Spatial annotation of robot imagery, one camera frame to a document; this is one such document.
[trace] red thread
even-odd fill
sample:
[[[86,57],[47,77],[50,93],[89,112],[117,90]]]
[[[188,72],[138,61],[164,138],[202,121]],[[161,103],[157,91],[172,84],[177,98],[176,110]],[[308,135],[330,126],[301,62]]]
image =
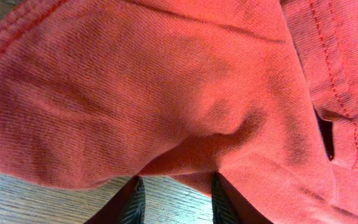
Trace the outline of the red thread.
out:
[[[339,103],[339,105],[341,105],[341,108],[342,108],[343,112],[345,112],[346,116],[352,121],[353,126],[354,126],[354,143],[356,145],[356,159],[355,159],[354,164],[352,166],[352,169],[354,169],[355,165],[357,164],[357,160],[358,160],[357,125],[356,125],[356,122],[354,122],[354,120],[351,119],[348,110],[346,109],[345,105],[343,104],[343,102],[341,101],[341,99],[338,96],[338,93],[337,93],[337,90],[336,90],[336,87],[335,87],[333,73],[332,73],[332,70],[331,70],[331,65],[330,65],[330,62],[328,60],[328,49],[327,49],[327,46],[326,46],[326,44],[324,42],[323,32],[322,32],[321,26],[320,26],[320,21],[317,18],[317,12],[314,9],[314,0],[310,1],[310,8],[311,8],[311,12],[313,14],[314,22],[316,23],[316,26],[317,26],[317,30],[318,30],[319,38],[320,38],[320,41],[321,41],[321,45],[323,46],[323,49],[324,49],[325,61],[326,61],[327,67],[328,67],[328,73],[329,73],[330,81],[331,81],[331,88],[333,89],[335,98],[336,98],[337,102]],[[331,3],[329,3],[329,8],[330,8],[331,16],[333,17],[333,21],[335,22]]]
[[[56,2],[49,10],[47,10],[45,12],[45,14],[42,14],[40,17],[38,17],[37,19],[35,19],[34,21],[32,21],[29,25],[23,27],[20,31],[18,31],[16,33],[16,35],[14,35],[9,41],[7,41],[7,43],[1,47],[0,50],[0,57],[6,52],[7,48],[17,39],[19,39],[23,33],[30,31],[32,28],[34,28],[36,25],[38,25],[40,22],[42,22],[44,19],[46,19],[48,16],[50,16],[56,9],[58,9],[63,3],[67,2],[68,0],[60,0],[58,2]],[[26,15],[27,13],[29,13],[32,9],[30,8],[28,11],[26,11],[24,13],[24,15]],[[9,26],[13,25],[14,23],[17,22],[17,20],[19,20],[21,17],[18,16],[14,21],[12,21],[10,24],[8,24],[8,26],[4,27],[3,29],[0,30],[0,32],[2,32],[4,29],[7,29]]]

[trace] red cloth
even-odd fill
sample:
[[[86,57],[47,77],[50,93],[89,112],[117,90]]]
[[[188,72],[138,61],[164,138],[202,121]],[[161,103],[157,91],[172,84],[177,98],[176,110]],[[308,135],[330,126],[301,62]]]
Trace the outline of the red cloth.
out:
[[[28,0],[0,22],[0,173],[208,192],[215,170],[275,223],[358,223],[358,1]]]

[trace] gray wooden surface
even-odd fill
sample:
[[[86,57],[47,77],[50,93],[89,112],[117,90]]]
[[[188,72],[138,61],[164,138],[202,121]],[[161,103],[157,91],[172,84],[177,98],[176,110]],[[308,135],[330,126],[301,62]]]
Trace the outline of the gray wooden surface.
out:
[[[20,0],[0,0],[0,20]],[[46,189],[0,175],[0,223],[83,223],[129,178],[86,191]],[[145,223],[212,223],[211,199],[169,177],[144,179]]]

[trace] red fabric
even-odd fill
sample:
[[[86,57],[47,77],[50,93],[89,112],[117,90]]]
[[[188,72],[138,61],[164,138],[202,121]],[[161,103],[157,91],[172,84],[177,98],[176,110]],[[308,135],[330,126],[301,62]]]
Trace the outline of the red fabric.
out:
[[[0,173],[208,193],[215,170],[275,223],[358,223],[358,1],[28,0],[0,22]]]

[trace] folded fabric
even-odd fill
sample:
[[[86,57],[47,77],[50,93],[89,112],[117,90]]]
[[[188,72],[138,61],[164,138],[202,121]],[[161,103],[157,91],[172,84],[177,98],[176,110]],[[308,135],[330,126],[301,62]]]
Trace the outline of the folded fabric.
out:
[[[216,170],[274,223],[358,223],[358,1],[27,0],[0,22],[0,173],[209,194]]]

